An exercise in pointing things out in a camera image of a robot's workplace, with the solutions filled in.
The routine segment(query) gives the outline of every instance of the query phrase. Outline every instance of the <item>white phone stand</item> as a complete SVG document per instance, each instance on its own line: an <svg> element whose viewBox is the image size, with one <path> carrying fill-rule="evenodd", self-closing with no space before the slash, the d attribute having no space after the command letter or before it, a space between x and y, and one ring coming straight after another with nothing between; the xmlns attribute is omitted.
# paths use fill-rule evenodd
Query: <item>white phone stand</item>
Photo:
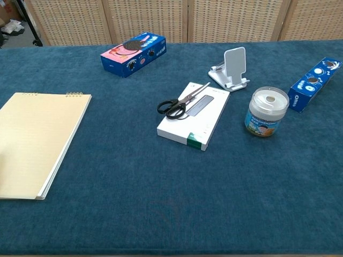
<svg viewBox="0 0 343 257"><path fill-rule="evenodd" d="M247 86L250 80L242 78L245 72L245 48L238 47L225 51L224 62L211 67L208 75L223 89L233 92Z"/></svg>

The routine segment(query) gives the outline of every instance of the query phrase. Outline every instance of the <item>oreo box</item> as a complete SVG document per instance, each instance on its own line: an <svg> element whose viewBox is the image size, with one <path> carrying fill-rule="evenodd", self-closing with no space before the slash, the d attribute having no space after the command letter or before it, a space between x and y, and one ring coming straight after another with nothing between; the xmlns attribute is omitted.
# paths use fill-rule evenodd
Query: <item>oreo box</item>
<svg viewBox="0 0 343 257"><path fill-rule="evenodd" d="M166 38L142 33L100 55L103 68L120 77L127 77L163 55Z"/></svg>
<svg viewBox="0 0 343 257"><path fill-rule="evenodd" d="M332 58L322 59L290 88L288 92L289 107L297 112L302 112L341 65L341 61Z"/></svg>

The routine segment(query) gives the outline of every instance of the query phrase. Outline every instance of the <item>white jar lid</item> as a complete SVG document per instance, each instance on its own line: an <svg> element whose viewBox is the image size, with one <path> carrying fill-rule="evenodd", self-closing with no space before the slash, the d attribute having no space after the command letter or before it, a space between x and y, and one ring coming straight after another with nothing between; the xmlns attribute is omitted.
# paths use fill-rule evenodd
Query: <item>white jar lid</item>
<svg viewBox="0 0 343 257"><path fill-rule="evenodd" d="M284 114L289 106L288 95L275 87L261 87L252 96L253 107L268 115Z"/></svg>

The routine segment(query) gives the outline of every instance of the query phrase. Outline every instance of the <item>black scissor handle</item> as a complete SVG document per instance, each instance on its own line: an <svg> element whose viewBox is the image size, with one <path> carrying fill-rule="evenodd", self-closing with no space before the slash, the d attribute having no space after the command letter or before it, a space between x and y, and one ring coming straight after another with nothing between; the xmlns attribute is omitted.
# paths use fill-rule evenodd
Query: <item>black scissor handle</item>
<svg viewBox="0 0 343 257"><path fill-rule="evenodd" d="M176 106L177 103L178 103L178 99L171 99L168 101L164 101L157 106L157 111L160 114L166 114L172 107ZM165 109L161 109L161 107L166 104L168 104L168 107L166 107Z"/></svg>
<svg viewBox="0 0 343 257"><path fill-rule="evenodd" d="M186 104L180 103L174 105L169 111L166 112L168 119L179 119L186 112Z"/></svg>

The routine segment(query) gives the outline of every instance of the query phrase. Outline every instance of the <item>woven room divider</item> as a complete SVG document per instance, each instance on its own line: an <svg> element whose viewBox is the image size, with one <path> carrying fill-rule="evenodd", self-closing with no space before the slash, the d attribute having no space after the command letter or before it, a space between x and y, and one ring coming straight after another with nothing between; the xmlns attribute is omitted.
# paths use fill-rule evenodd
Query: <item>woven room divider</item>
<svg viewBox="0 0 343 257"><path fill-rule="evenodd" d="M103 0L112 41L141 32L164 35L167 43L187 42L187 0Z"/></svg>
<svg viewBox="0 0 343 257"><path fill-rule="evenodd" d="M111 44L102 0L25 0L46 44Z"/></svg>
<svg viewBox="0 0 343 257"><path fill-rule="evenodd" d="M188 42L277 40L290 0L189 0Z"/></svg>
<svg viewBox="0 0 343 257"><path fill-rule="evenodd" d="M342 0L292 0L279 40L343 39Z"/></svg>

